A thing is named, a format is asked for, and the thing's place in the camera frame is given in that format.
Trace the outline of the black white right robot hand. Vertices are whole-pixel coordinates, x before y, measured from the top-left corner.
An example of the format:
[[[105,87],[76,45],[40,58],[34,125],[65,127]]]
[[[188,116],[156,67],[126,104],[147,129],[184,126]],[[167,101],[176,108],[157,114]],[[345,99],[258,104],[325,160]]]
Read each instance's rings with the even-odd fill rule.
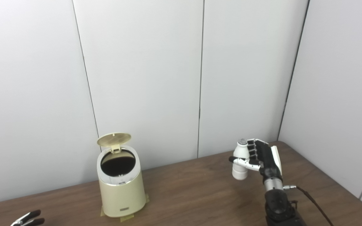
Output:
[[[229,157],[233,164],[232,175],[237,180],[244,180],[248,170],[258,171],[263,180],[278,178],[283,180],[280,156],[276,146],[259,139],[240,139]]]

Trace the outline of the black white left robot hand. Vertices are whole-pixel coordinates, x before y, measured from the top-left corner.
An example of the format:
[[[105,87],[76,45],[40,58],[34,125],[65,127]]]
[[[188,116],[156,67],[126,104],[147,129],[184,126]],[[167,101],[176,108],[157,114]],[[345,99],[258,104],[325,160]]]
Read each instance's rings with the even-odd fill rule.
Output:
[[[40,209],[26,213],[22,217],[15,220],[11,226],[40,226],[45,222],[44,218],[37,218],[40,216],[40,214]]]

